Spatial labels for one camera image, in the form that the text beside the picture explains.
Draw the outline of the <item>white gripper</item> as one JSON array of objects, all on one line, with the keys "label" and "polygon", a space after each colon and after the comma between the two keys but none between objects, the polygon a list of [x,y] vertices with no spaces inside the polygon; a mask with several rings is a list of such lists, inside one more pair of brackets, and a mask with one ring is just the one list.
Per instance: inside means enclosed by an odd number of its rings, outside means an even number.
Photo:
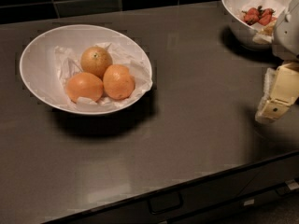
[{"label": "white gripper", "polygon": [[272,50],[280,59],[293,62],[267,69],[263,97],[255,114],[261,124],[282,118],[299,98],[299,0],[291,0],[278,16]]}]

